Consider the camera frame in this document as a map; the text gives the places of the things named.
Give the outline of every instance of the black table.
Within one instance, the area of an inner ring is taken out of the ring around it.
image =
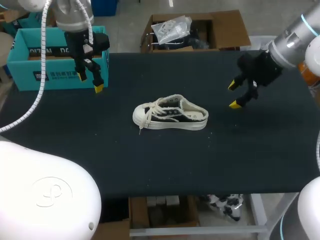
[[[240,55],[111,54],[103,93],[46,91],[33,115],[3,136],[78,163],[102,197],[299,192],[319,176],[316,104],[292,70],[261,88],[246,108],[230,109],[247,89],[228,91]],[[36,94],[12,91],[0,126],[24,114]],[[207,109],[207,127],[139,135],[135,107],[172,94]]]

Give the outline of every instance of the black and white shoe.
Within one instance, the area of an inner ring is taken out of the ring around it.
[[[135,108],[132,119],[141,129],[201,130],[207,125],[209,113],[182,95],[159,98]]]

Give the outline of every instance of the shoelace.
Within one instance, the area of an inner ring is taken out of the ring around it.
[[[151,123],[152,115],[156,114],[165,114],[166,112],[163,110],[162,107],[159,106],[160,101],[163,98],[159,98],[157,101],[145,103],[142,105],[143,109],[149,108],[149,110],[146,112],[145,116],[143,117],[141,124],[139,126],[140,131],[139,135],[141,133],[141,130],[146,127],[146,125],[149,125]]]

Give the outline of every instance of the shoe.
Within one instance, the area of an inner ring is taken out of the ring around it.
[[[141,129],[201,130],[207,125],[209,113],[182,95],[159,98],[135,108],[132,119]]]

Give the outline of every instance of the floor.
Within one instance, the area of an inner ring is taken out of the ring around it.
[[[239,9],[249,35],[278,35],[314,0],[119,0],[116,16],[96,17],[96,26],[105,26],[110,37],[111,53],[134,53],[140,51],[140,38],[152,14],[157,13],[200,13]],[[0,84],[0,108],[8,85]],[[267,215],[280,201],[282,194],[262,194]],[[253,216],[249,201],[245,202],[242,219],[235,223],[202,209],[201,226],[251,225]],[[255,240],[254,234],[179,236],[164,240]]]
[[[152,14],[203,13],[239,9],[249,35],[278,35],[315,0],[119,0],[116,16],[96,17],[105,26],[111,53],[140,51],[140,39]]]

